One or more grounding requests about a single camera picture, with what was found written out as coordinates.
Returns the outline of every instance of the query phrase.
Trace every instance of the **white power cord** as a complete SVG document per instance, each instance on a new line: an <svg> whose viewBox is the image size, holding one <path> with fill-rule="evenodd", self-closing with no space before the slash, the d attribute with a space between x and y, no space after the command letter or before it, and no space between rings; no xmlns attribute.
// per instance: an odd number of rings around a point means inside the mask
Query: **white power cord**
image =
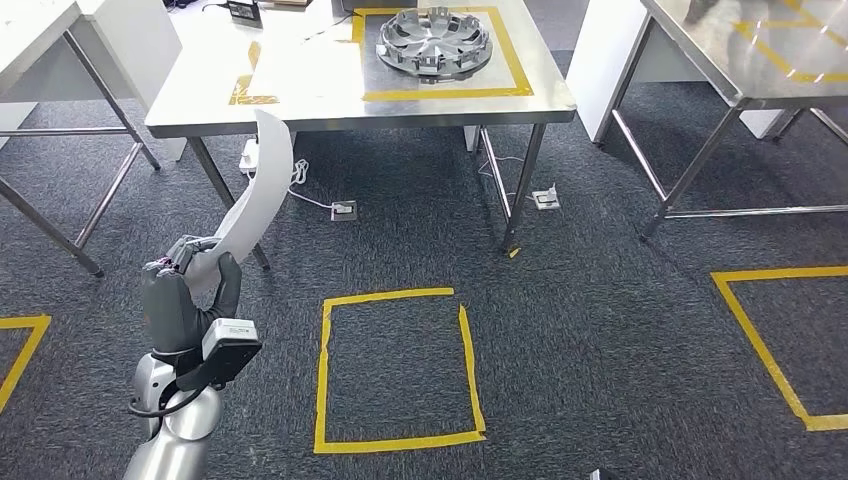
<svg viewBox="0 0 848 480"><path fill-rule="evenodd" d="M495 157L495 160L518 160L519 162L524 162L523 158L518 158L518 157L503 157L503 158ZM477 170L477 173L479 173L480 175L486 175L487 177L494 178L494 175L492 175L491 173L483 171L483 169L488 167L488 166L489 166L489 161L486 160L486 163L484 163L483 165L480 166L480 168Z"/></svg>
<svg viewBox="0 0 848 480"><path fill-rule="evenodd" d="M294 164L294 172L292 173L292 184L303 185L306 183L306 172L309 171L309 162L306 159L301 158ZM347 207L344 205L324 205L323 203L312 200L309 197L305 197L295 191L292 191L291 187L289 187L289 193L294 195L295 197L305 200L313 205L317 205L321 208L326 208L327 210L333 210L336 213L350 213L351 207Z"/></svg>
<svg viewBox="0 0 848 480"><path fill-rule="evenodd" d="M519 162L524 163L524 159L518 158L518 157L495 157L495 160L518 160ZM486 160L486 162L483 165L481 165L479 169L477 169L477 173L479 173L480 175L485 175L487 177L495 178L495 176L492 175L491 173L483 171L483 169L488 167L488 166L489 166L489 161ZM515 192L506 194L507 197L509 197L511 195L515 195ZM525 195L524 198L526 198L527 200L533 200L533 197L531 197L530 195Z"/></svg>

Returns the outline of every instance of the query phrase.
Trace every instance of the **white cable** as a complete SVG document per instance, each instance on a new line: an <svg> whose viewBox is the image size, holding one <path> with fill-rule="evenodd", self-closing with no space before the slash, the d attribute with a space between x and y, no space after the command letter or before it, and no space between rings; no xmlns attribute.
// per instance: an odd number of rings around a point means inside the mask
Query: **white cable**
<svg viewBox="0 0 848 480"><path fill-rule="evenodd" d="M503 157L503 158L495 157L495 160L518 160L519 162L524 161L523 158L518 158L518 157ZM477 173L479 173L480 175L486 175L487 177L494 177L494 175L492 175L491 173L483 171L483 169L486 168L488 165L489 165L489 161L486 160L486 162L483 165L481 165L479 169L477 169Z"/></svg>
<svg viewBox="0 0 848 480"><path fill-rule="evenodd" d="M312 200L311 198L304 197L303 195L301 195L301 194L299 194L299 193L292 192L291 188L289 189L289 193L290 193L290 194L292 194L292 195L294 195L295 197L297 197L297 198L301 199L301 200L306 200L307 202L309 202L309 203L311 203L311 204L313 204L313 205L318 205L319 207L324 207L324 208L327 208L327 209L329 209L329 210L332 210L332 209L333 209L333 207L331 207L330 205L324 205L324 204L323 204L323 203L321 203L321 202L318 202L318 201Z"/></svg>
<svg viewBox="0 0 848 480"><path fill-rule="evenodd" d="M306 183L306 172L308 172L308 171L309 171L309 162L307 162L306 159L301 158L300 160L295 162L294 172L292 173L292 183L293 184L296 183L298 185L303 185L304 183ZM319 207L323 207L323 208L326 208L326 209L329 209L329 210L333 209L333 207L331 205L324 205L323 203L321 203L319 201L312 200L309 197L304 197L303 195L292 191L291 187L289 187L289 193L294 195L295 197L297 197L301 200L305 200L305 201L307 201L307 202L309 202L313 205L318 205Z"/></svg>
<svg viewBox="0 0 848 480"><path fill-rule="evenodd" d="M518 158L518 157L503 157L503 158L501 158L501 157L495 157L495 160L518 160L519 162L523 162L523 161L524 161L524 159L523 159L523 158ZM483 164L483 165L482 165L482 166L481 166L481 167L477 170L477 173L479 173L480 175L486 175L487 177L495 178L495 176L494 176L494 175L492 175L491 173L489 173L489 172L484 172L484 171L483 171L483 169L484 169L484 168L486 168L488 165L489 165L489 161L488 161L488 160L486 160L486 163L484 163L484 164ZM507 196L515 195L515 192L507 193L506 195L507 195ZM525 198L527 198L527 200L533 200L533 197L531 197L531 196L529 196L529 195L525 195Z"/></svg>

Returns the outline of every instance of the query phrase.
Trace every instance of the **yellow tape outline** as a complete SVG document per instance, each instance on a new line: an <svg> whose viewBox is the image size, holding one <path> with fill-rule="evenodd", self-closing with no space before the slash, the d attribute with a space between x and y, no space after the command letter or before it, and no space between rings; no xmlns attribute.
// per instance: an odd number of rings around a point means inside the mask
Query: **yellow tape outline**
<svg viewBox="0 0 848 480"><path fill-rule="evenodd" d="M848 82L848 73L809 73L800 72L789 64L779 53L775 52L767 43L760 39L754 41L753 29L759 26L760 28L824 28L824 24L816 18L815 15L806 10L801 4L801 0L783 0L791 10L797 13L801 20L764 20L760 22L738 22L734 24L734 28L743 37L753 42L754 46L763 56L765 56L775 67L777 67L787 78L798 83L842 83ZM830 38L836 45L841 48L848 48L848 40L840 36L833 30L827 29L824 34Z"/></svg>
<svg viewBox="0 0 848 480"><path fill-rule="evenodd" d="M3 385L0 385L0 413L3 413L3 409L6 408L6 403L9 401L9 397L12 396L12 391L15 390L15 386L17 386L18 381L21 379L24 369L32 358L33 353L35 353L35 349L38 347L38 343L41 342L41 338L44 336L44 332L47 331L49 325L50 317L48 315L0 318L0 330L12 328L32 329L23 348L21 348L21 352L12 364L12 368L9 369Z"/></svg>
<svg viewBox="0 0 848 480"><path fill-rule="evenodd" d="M401 298L450 296L453 294L454 290L450 287L416 288L409 290L396 290L392 292L335 297L324 300L321 321L321 353L318 357L318 389L315 400L315 453L390 452L419 448L447 447L463 443L479 442L486 439L486 437L483 436L483 432L486 431L486 423L483 420L483 412L480 409L480 398L477 395L477 380L474 374L474 346L471 342L471 329L468 324L468 314L462 304L459 305L459 328L462 335L465 369L468 376L468 390L471 398L471 413L474 417L474 430L447 435L362 442L328 442L325 437L327 430L327 378L330 360L327 345L330 342L333 307L337 307L339 305L351 305L355 303L397 300Z"/></svg>
<svg viewBox="0 0 848 480"><path fill-rule="evenodd" d="M365 17L368 15L396 15L402 8L357 8L352 19L351 43L359 44L360 57L365 58ZM506 88L473 88L473 89L446 89L446 90L386 90L366 92L362 100L366 102L399 102L410 100L432 100L440 98L486 98L486 97L518 97L532 96L533 88L521 66L521 60L515 52L515 46L509 37L506 25L497 7L451 7L451 10L462 13L486 13L492 20L492 28L503 51L509 72L515 87ZM233 91L230 94L230 105L268 105L280 103L280 100L272 95L248 95L247 89L256 71L262 46L259 42L252 42L248 48L247 56L250 60L251 71L249 74L240 75L236 79Z"/></svg>
<svg viewBox="0 0 848 480"><path fill-rule="evenodd" d="M710 274L718 287L721 296L724 297L727 306L739 322L739 326L745 332L754 351L760 357L760 361L766 367L778 390L783 395L792 413L804 422L808 431L818 432L826 430L848 429L848 414L841 415L810 415L801 403L801 399L795 393L795 389L789 384L786 375L775 361L756 327L748 318L742 305L730 288L731 282L746 282L757 280L778 280L785 278L814 278L814 277L841 277L848 276L848 266L837 267L807 267L807 268L779 268L772 270L743 270L736 272L712 272Z"/></svg>
<svg viewBox="0 0 848 480"><path fill-rule="evenodd" d="M486 98L486 97L526 97L533 95L533 88L521 66L521 60L515 52L515 47L509 37L506 25L497 7L450 7L451 11L460 13L485 13L492 20L492 28L503 51L512 81L515 87L506 88L472 88L446 90L384 90L366 92L362 100L366 102L400 102L410 100L432 100L437 98ZM368 15L396 15L403 8L357 8L358 15L353 17L353 33L351 42L358 43L361 55L365 57L365 17Z"/></svg>
<svg viewBox="0 0 848 480"><path fill-rule="evenodd" d="M280 100L273 95L248 95L247 89L250 87L250 82L253 80L253 72L256 71L256 65L259 63L259 55L262 53L262 45L257 41L250 43L247 48L247 59L250 61L250 73L240 75L236 79L236 84L233 86L233 93L230 94L230 105L270 105L280 103Z"/></svg>

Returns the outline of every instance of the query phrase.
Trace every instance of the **black device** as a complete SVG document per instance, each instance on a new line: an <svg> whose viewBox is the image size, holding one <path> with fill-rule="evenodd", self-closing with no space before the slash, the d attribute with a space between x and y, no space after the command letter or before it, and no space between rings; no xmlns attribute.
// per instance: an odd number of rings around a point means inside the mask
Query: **black device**
<svg viewBox="0 0 848 480"><path fill-rule="evenodd" d="M262 28L262 17L259 16L259 5L256 0L227 0L227 9L233 21L248 27Z"/></svg>
<svg viewBox="0 0 848 480"><path fill-rule="evenodd" d="M165 7L171 8L185 8L188 4L194 3L197 0L162 0L162 3L165 4Z"/></svg>
<svg viewBox="0 0 848 480"><path fill-rule="evenodd" d="M355 8L415 8L418 0L332 0L333 16L343 17Z"/></svg>

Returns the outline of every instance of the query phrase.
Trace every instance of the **stainless steel table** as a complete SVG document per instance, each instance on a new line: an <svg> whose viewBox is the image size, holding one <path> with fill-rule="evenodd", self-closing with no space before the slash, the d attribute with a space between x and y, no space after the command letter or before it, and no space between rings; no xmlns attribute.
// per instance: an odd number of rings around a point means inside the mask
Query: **stainless steel table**
<svg viewBox="0 0 848 480"><path fill-rule="evenodd" d="M379 26L398 9L357 9L332 26L340 18L333 15L331 2L316 0L301 12L266 10L264 29L252 32L219 16L198 26L208 29L207 41L184 45L145 123L157 138L189 137L227 206L232 194L200 137L256 132L257 106L297 132L470 126L473 143L483 143L493 165L507 221L507 249L545 127L570 122L574 100L523 2L420 0L418 5L447 6L480 18L492 32L489 63L470 77L446 82L426 82L392 69L376 57L374 42ZM485 127L493 124L534 125L512 202Z"/></svg>
<svg viewBox="0 0 848 480"><path fill-rule="evenodd" d="M118 172L109 188L91 212L75 240L70 240L42 216L17 190L0 177L0 196L6 198L15 208L24 214L33 224L49 236L57 245L74 257L89 273L103 276L103 270L84 251L106 208L112 202L115 193L129 172L130 167L142 153L155 169L159 162L150 152L135 127L127 119L118 105L112 91L94 68L88 55L70 31L71 25L81 15L75 0L33 0L32 2L8 2L3 5L3 17L0 18L0 96L41 57L51 45L64 39L74 55L91 77L103 98L121 122L115 127L72 127L0 130L0 137L44 137L66 135L129 135L133 145L121 162Z"/></svg>
<svg viewBox="0 0 848 480"><path fill-rule="evenodd" d="M848 104L848 5L829 0L641 0L649 18L616 89L612 119L619 125L660 199L642 232L654 233L667 218L845 212L848 205L735 210L675 210L674 205L706 164L727 128L745 110L810 109L848 139L820 107ZM701 25L710 17L712 24ZM666 191L618 107L651 28L659 26L704 74L729 105L695 158Z"/></svg>

